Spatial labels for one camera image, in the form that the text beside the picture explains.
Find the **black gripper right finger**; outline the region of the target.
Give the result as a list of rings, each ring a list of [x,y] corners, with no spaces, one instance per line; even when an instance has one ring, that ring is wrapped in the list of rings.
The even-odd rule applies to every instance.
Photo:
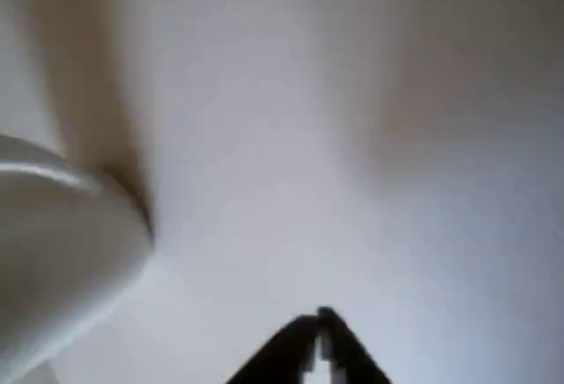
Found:
[[[321,356],[330,364],[330,382],[391,384],[345,320],[329,306],[317,310]]]

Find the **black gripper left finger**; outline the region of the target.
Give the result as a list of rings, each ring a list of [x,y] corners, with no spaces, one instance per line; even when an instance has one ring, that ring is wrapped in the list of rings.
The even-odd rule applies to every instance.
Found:
[[[227,381],[246,383],[302,383],[312,370],[318,318],[301,314],[279,329]]]

